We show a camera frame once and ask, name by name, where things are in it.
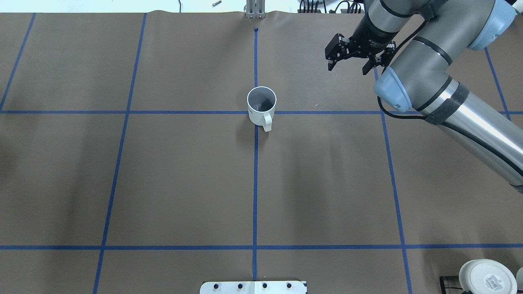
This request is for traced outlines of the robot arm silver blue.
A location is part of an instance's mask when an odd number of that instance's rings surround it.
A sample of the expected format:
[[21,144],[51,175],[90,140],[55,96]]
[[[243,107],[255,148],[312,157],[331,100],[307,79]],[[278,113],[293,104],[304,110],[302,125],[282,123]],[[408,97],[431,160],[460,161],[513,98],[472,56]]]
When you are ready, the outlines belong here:
[[374,84],[378,104],[398,119],[443,129],[522,192],[522,130],[486,104],[447,69],[470,49],[485,49],[519,11],[505,0],[365,0],[352,36],[336,34],[325,48],[328,69],[366,58],[362,73],[383,67]]

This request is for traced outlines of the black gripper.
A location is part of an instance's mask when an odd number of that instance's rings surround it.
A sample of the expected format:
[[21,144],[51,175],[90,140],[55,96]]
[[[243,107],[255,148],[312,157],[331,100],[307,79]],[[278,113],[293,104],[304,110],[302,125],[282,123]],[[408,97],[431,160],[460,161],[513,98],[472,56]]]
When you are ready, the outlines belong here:
[[[396,32],[387,32],[377,28],[370,20],[362,20],[349,38],[348,52],[357,58],[367,58],[370,54],[376,55],[397,35]],[[328,71],[332,71],[338,63],[338,58],[328,58]],[[372,69],[379,66],[379,58],[369,56],[362,67],[362,75],[367,75]]]

